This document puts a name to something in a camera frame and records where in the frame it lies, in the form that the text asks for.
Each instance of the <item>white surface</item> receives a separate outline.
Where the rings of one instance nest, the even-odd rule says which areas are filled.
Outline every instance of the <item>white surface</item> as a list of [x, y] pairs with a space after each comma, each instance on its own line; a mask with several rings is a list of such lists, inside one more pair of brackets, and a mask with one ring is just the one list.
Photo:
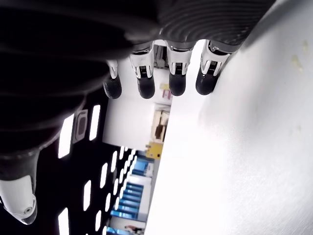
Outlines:
[[129, 183], [143, 185], [139, 214], [148, 214], [150, 206], [151, 178], [139, 175], [131, 175], [129, 177]]
[[100, 115], [100, 105], [95, 105], [93, 107], [92, 117], [91, 117], [91, 126], [90, 126], [90, 134], [89, 134], [90, 141], [97, 137], [99, 115]]
[[112, 219], [110, 221], [111, 228], [125, 230], [125, 226], [127, 225], [133, 225], [138, 228], [146, 227], [146, 223], [144, 222], [112, 216]]
[[91, 181], [89, 180], [84, 186], [84, 211], [86, 211], [90, 205], [90, 192]]
[[160, 90], [161, 83], [169, 81], [169, 71], [154, 68], [156, 92], [151, 99], [140, 96], [129, 58], [118, 61], [118, 73], [123, 92], [119, 99], [109, 100], [103, 142], [145, 150], [150, 139], [155, 103], [172, 102], [163, 99], [163, 90]]
[[109, 100], [103, 142], [145, 150], [149, 143], [155, 105], [145, 100]]
[[65, 208], [58, 217], [59, 222], [59, 234], [60, 235], [69, 235], [68, 227], [68, 209]]
[[195, 89], [203, 42], [195, 46], [145, 235], [312, 234], [313, 2], [293, 2], [208, 96]]
[[74, 114], [66, 118], [63, 122], [62, 130], [60, 133], [59, 139], [59, 152], [58, 157], [62, 158], [69, 154], [70, 150], [70, 143], [72, 137], [72, 129], [73, 129], [73, 121], [74, 121]]

